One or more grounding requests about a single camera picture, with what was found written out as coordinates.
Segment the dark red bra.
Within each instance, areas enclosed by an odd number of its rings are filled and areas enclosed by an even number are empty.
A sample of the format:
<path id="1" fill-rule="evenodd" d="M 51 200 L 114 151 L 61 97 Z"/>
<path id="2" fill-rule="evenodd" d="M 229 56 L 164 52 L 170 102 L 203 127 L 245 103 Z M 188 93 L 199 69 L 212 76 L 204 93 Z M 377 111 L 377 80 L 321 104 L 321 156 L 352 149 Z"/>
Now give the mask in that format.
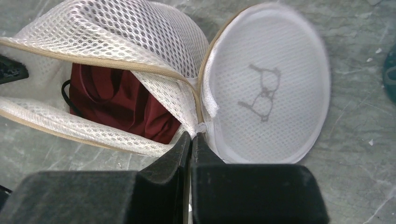
<path id="1" fill-rule="evenodd" d="M 74 63 L 61 93 L 71 114 L 162 144 L 181 125 L 128 70 Z"/>

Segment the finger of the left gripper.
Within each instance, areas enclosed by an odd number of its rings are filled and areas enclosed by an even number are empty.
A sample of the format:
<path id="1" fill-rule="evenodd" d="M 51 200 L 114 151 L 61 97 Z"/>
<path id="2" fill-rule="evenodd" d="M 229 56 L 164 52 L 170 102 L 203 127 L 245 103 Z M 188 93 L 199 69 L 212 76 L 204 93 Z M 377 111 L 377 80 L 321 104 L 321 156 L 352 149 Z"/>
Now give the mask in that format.
<path id="1" fill-rule="evenodd" d="M 29 77 L 25 65 L 3 55 L 0 56 L 0 84 L 15 82 Z"/>

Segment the white mesh laundry bag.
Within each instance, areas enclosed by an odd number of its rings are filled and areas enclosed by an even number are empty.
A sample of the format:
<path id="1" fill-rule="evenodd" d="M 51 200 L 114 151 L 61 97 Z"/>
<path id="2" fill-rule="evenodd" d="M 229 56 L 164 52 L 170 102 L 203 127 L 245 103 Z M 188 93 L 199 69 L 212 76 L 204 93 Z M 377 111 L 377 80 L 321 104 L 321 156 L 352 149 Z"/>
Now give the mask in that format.
<path id="1" fill-rule="evenodd" d="M 178 9 L 147 0 L 66 0 L 0 53 L 29 77 L 0 86 L 0 114 L 72 141 L 159 157 L 203 133 L 229 163 L 296 163 L 313 147 L 331 98 L 324 42 L 299 12 L 265 2 L 211 42 Z M 61 95 L 74 63 L 126 70 L 180 123 L 170 143 L 72 115 Z"/>

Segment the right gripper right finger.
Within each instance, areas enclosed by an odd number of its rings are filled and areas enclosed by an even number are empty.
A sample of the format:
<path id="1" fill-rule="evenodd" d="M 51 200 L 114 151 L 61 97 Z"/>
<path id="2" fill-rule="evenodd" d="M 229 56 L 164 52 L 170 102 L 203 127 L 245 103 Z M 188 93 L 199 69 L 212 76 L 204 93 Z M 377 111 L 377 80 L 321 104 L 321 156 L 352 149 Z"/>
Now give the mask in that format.
<path id="1" fill-rule="evenodd" d="M 192 141 L 195 224 L 327 224 L 312 172 L 297 164 L 227 164 L 203 134 Z"/>

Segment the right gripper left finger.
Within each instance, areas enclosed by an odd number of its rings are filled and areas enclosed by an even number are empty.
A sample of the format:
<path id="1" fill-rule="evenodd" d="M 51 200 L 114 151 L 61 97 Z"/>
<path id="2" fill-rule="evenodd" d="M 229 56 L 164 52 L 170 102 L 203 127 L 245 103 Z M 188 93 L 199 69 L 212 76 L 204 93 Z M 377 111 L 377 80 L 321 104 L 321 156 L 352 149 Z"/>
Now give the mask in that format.
<path id="1" fill-rule="evenodd" d="M 26 177 L 0 210 L 3 224 L 186 224 L 191 138 L 141 171 L 45 171 Z"/>

